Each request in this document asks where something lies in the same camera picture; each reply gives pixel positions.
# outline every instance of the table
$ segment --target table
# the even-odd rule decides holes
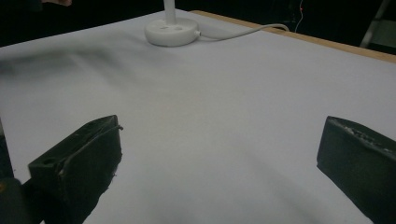
[[[179,11],[202,32],[246,27]],[[15,175],[119,116],[123,159],[85,223],[371,223],[316,167],[327,116],[396,138],[395,63],[259,32],[158,48],[156,13],[2,48]]]
[[[243,25],[243,26],[251,27],[251,28],[260,26],[259,24],[256,24],[253,22],[240,21],[240,20],[237,20],[234,18],[220,16],[217,14],[200,11],[200,10],[194,10],[194,11],[192,11],[192,13],[202,15],[202,16],[207,16],[207,17],[214,18],[214,19],[221,20],[221,21],[232,22],[235,24],[239,24],[239,25]],[[340,49],[342,51],[359,54],[362,56],[375,58],[375,59],[386,61],[386,62],[396,63],[396,55],[387,54],[387,53],[370,50],[370,49],[358,48],[358,47],[354,47],[354,46],[350,46],[350,45],[346,45],[346,44],[342,44],[342,43],[333,42],[330,40],[316,38],[316,37],[309,36],[309,35],[301,35],[301,34],[296,34],[294,32],[285,32],[285,31],[282,31],[282,30],[279,30],[276,28],[266,28],[264,30],[267,32],[274,33],[274,34],[285,35],[285,36],[289,36],[292,38],[301,39],[303,41],[307,41],[307,42],[314,43],[314,44],[319,44],[319,45],[326,46],[326,47],[333,48],[333,49]]]

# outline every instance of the white paper sheet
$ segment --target white paper sheet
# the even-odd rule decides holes
[[[203,32],[246,28],[179,11]],[[85,223],[371,223],[316,167],[327,116],[396,139],[396,64],[259,32],[148,44],[162,13],[0,49],[16,177],[93,119],[122,162]]]

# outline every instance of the power cord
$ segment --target power cord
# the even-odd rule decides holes
[[[304,0],[301,0],[301,2],[300,2],[300,14],[301,14],[301,18],[300,18],[300,20],[298,21],[298,23],[297,23],[297,25],[296,25],[296,28],[294,29],[294,33],[297,33],[297,29],[298,29],[298,27],[300,26],[300,23],[301,23],[301,21],[303,20],[303,18],[304,18],[304,14],[303,14],[303,1]]]
[[[232,35],[208,35],[208,34],[203,34],[203,33],[199,33],[199,35],[203,36],[203,37],[206,37],[206,38],[209,38],[209,39],[226,40],[226,39],[237,38],[237,37],[242,36],[242,35],[249,35],[249,34],[258,32],[258,31],[260,31],[260,30],[262,30],[264,28],[268,28],[268,27],[282,28],[285,31],[289,30],[289,28],[286,25],[284,25],[284,24],[268,24],[268,25],[259,26],[259,27],[254,28],[254,29],[247,30],[245,32],[241,32],[241,33],[238,33],[238,34],[232,34]]]

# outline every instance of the dark background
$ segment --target dark background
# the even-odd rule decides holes
[[[382,0],[304,0],[298,33],[358,46]],[[203,10],[260,24],[294,28],[300,0],[176,0],[177,8]],[[44,4],[43,11],[0,15],[0,47],[44,36],[123,21],[163,10],[163,0],[74,0],[71,7]],[[385,15],[396,21],[396,1]]]

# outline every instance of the white lamp base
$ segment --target white lamp base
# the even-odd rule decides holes
[[[198,23],[184,18],[177,18],[176,24],[167,24],[165,20],[152,21],[145,29],[149,43],[165,47],[190,44],[199,34]]]

